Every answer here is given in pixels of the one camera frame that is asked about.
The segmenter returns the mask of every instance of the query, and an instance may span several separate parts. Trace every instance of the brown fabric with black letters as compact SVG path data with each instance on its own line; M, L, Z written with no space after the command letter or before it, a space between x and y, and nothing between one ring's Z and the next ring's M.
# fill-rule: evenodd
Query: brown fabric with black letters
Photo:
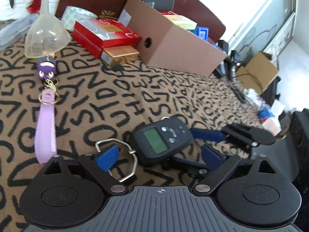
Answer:
M76 159L95 152L95 141L123 139L142 122L177 116L188 127L217 129L228 121L258 125L256 111L241 105L227 81L213 75L202 77L146 67L141 60L111 70L72 41L56 53L60 80L56 105L58 154ZM26 226L19 198L42 168L34 153L34 134L42 83L36 75L36 60L24 56L24 38L0 52L0 231L19 231ZM217 144L246 156L229 144ZM196 145L179 156L200 160ZM131 170L125 149L112 170L119 179ZM138 166L132 185L192 185L180 171L157 165Z

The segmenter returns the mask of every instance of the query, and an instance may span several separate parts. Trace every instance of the purple keychain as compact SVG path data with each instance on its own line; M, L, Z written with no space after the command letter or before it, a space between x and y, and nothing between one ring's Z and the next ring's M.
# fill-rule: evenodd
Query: purple keychain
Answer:
M55 104L59 100L54 79L56 61L51 55L44 56L37 63L38 76L45 89L39 95L40 112L34 137L34 150L39 163L46 163L57 154L55 130Z

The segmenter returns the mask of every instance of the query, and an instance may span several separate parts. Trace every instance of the open cardboard box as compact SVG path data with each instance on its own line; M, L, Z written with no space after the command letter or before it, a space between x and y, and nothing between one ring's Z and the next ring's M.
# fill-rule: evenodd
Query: open cardboard box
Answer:
M208 76L226 57L225 52L176 26L141 0L128 0L124 10L128 28L142 36L136 49L147 66Z
M254 89L261 95L277 77L279 70L269 61L269 54L259 51L245 67L240 67L236 76L243 87Z

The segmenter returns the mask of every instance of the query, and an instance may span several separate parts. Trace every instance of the roll of patterned tape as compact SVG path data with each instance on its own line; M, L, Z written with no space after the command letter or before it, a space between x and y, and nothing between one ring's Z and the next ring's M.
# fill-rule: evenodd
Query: roll of patterned tape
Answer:
M97 19L98 16L90 11L74 6L67 6L61 18L61 22L67 30L73 31L77 20Z

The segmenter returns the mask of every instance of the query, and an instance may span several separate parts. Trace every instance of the lavender strap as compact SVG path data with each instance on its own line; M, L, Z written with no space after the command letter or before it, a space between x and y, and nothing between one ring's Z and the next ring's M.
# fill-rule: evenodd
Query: lavender strap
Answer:
M55 100L52 89L42 91L42 101L50 103ZM57 153L55 130L55 106L53 104L41 104L37 129L34 137L34 150L39 163L46 163Z

